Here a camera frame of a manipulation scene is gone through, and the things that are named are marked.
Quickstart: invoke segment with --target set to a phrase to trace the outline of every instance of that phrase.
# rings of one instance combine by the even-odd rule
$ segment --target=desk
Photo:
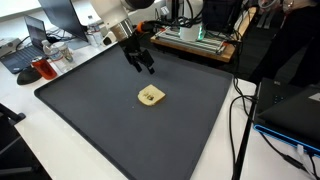
[[[257,10],[256,8],[250,8],[249,12],[248,12],[249,15],[247,15],[246,17],[243,18],[243,21],[241,22],[241,24],[239,26],[239,33],[241,34],[241,36],[244,35],[244,33],[246,32],[247,28],[249,27],[249,24],[250,24],[252,18],[254,17],[254,15],[256,13],[256,10]],[[173,44],[171,42],[161,41],[161,40],[157,39],[155,36],[153,36],[150,39],[150,41],[152,43],[154,43],[154,44],[157,44],[157,45],[166,46],[166,47],[173,48],[173,49],[178,49],[178,50],[181,50],[181,51],[189,52],[189,53],[192,53],[192,54],[196,54],[196,55],[199,55],[199,56],[215,59],[215,60],[226,62],[226,63],[230,62],[232,56],[234,55],[234,53],[236,51],[236,48],[231,44],[226,47],[226,49],[222,52],[222,54],[217,55],[217,54],[214,54],[214,53],[204,52],[204,51],[201,51],[201,50],[197,50],[197,49],[194,49],[194,48],[182,46],[182,45],[179,45],[179,44]]]
[[[79,49],[74,52],[75,62],[80,64],[103,50],[91,46]],[[0,79],[5,84],[0,90],[0,102],[15,112],[26,114],[27,118],[15,127],[53,179],[126,179],[81,135],[34,96],[33,91],[48,81],[42,78],[33,84],[18,86],[16,75],[10,74],[2,64]],[[240,87],[245,94],[253,94],[256,88],[245,81],[240,81]],[[236,96],[232,87],[192,179],[231,178],[232,156],[227,120],[229,105]],[[236,151],[247,119],[242,109],[239,101],[232,110]]]

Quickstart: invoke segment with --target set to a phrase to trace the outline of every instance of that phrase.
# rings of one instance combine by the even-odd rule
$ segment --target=gray rubber mat
[[[150,51],[155,73],[131,66],[115,46],[35,91],[127,178],[190,179],[232,75]],[[166,97],[148,107],[140,90]]]

